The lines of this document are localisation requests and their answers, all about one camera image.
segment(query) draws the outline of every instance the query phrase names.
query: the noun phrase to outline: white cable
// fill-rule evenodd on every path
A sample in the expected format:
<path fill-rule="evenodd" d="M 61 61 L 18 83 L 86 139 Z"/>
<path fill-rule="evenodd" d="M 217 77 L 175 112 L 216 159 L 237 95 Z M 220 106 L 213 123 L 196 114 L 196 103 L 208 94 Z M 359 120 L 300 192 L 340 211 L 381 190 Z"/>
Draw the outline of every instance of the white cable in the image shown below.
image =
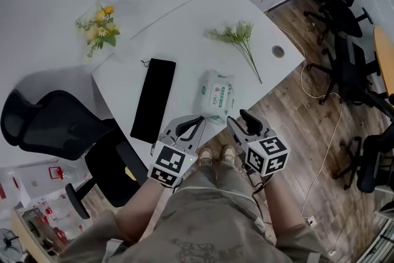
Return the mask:
<path fill-rule="evenodd" d="M 302 55 L 304 55 L 304 66 L 303 66 L 302 69 L 301 69 L 301 78 L 300 78 L 300 80 L 301 80 L 301 87 L 302 87 L 302 90 L 304 90 L 304 93 L 306 93 L 307 95 L 309 95 L 311 98 L 314 98 L 314 99 L 320 99 L 320 98 L 322 98 L 322 97 L 325 97 L 325 96 L 326 96 L 325 94 L 324 94 L 324 95 L 321 95 L 321 96 L 319 96 L 319 97 L 315 97 L 315 96 L 309 94 L 309 93 L 305 90 L 305 88 L 304 88 L 304 81 L 302 80 L 302 73 L 304 72 L 304 69 L 305 69 L 305 67 L 306 67 L 306 65 L 307 65 L 307 56 L 305 55 L 305 51 L 304 51 L 303 47 L 300 45 L 300 43 L 298 43 L 297 40 L 296 40 L 295 38 L 293 38 L 293 36 L 292 36 L 290 33 L 284 31 L 280 26 L 278 26 L 278 28 L 281 29 L 283 32 L 285 32 L 288 36 L 290 36 L 290 37 L 294 40 L 294 42 L 297 43 L 297 45 L 301 48 Z M 339 94 L 336 93 L 336 92 L 331 92 L 330 95 L 331 95 L 331 94 L 335 94 L 335 95 L 337 95 L 337 96 L 340 98 Z M 319 176 L 321 170 L 323 169 L 323 165 L 324 165 L 324 162 L 326 161 L 326 158 L 327 158 L 327 155 L 328 155 L 328 150 L 330 149 L 331 142 L 332 142 L 332 140 L 333 140 L 333 138 L 334 138 L 334 135 L 335 135 L 335 131 L 337 130 L 337 126 L 338 126 L 338 124 L 339 124 L 340 117 L 342 116 L 342 110 L 343 110 L 343 109 L 344 109 L 344 104 L 342 104 L 342 106 L 341 106 L 341 108 L 340 108 L 339 118 L 338 118 L 337 124 L 335 125 L 334 132 L 332 132 L 332 136 L 331 136 L 330 142 L 328 143 L 328 147 L 327 147 L 327 150 L 326 150 L 326 154 L 324 155 L 323 162 L 321 163 L 320 169 L 319 169 L 318 173 L 316 174 L 316 177 L 313 179 L 313 182 L 312 182 L 312 184 L 311 184 L 310 187 L 309 187 L 307 196 L 305 197 L 304 203 L 303 203 L 303 205 L 302 205 L 301 214 L 304 213 L 305 204 L 307 203 L 307 200 L 308 200 L 310 191 L 311 191 L 311 189 L 312 189 L 312 187 L 313 187 L 313 184 L 315 184 L 315 182 L 316 182 L 316 180 L 318 179 L 318 176 Z"/>

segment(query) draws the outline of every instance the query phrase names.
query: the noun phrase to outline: pants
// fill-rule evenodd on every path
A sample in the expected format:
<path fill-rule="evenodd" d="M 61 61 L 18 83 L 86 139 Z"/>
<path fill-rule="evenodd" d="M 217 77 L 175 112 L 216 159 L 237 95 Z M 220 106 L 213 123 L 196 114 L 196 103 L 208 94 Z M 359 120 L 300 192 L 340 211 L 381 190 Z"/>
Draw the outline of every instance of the pants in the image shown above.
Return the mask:
<path fill-rule="evenodd" d="M 219 164 L 217 179 L 212 166 L 200 166 L 184 180 L 179 189 L 186 187 L 217 188 L 223 191 L 252 196 L 252 188 L 247 180 L 237 172 L 233 163 L 224 161 L 221 161 Z"/>

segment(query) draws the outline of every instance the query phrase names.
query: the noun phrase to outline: shoe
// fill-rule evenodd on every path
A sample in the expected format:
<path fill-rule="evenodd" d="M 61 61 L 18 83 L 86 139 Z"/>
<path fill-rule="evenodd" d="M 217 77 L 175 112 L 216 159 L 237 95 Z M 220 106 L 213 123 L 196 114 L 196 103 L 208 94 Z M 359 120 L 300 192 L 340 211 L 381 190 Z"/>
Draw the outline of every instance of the shoe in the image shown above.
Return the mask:
<path fill-rule="evenodd" d="M 231 145 L 226 145 L 222 149 L 222 161 L 234 164 L 235 149 Z"/>
<path fill-rule="evenodd" d="M 202 149 L 198 154 L 199 166 L 212 166 L 212 150 L 209 148 Z"/>

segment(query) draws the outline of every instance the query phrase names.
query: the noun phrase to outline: white plastic bag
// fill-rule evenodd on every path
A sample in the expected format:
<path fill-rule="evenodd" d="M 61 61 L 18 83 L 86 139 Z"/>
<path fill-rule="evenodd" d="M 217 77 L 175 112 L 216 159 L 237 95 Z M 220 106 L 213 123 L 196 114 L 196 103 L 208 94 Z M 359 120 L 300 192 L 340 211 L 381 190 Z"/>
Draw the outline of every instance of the white plastic bag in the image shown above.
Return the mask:
<path fill-rule="evenodd" d="M 233 108 L 234 77 L 221 75 L 215 70 L 206 73 L 201 88 L 201 114 L 216 124 L 226 123 L 228 112 Z"/>

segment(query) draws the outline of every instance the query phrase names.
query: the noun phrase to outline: wall outlet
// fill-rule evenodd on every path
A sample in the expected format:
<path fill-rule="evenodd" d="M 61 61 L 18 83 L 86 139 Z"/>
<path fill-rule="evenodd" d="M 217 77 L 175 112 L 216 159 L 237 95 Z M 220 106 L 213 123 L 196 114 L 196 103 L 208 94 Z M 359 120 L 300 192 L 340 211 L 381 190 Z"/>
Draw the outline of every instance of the wall outlet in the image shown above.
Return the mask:
<path fill-rule="evenodd" d="M 307 217 L 307 221 L 308 221 L 308 225 L 309 225 L 311 228 L 315 228 L 316 225 L 318 224 L 318 222 L 316 221 L 316 219 L 315 219 L 314 216 Z"/>

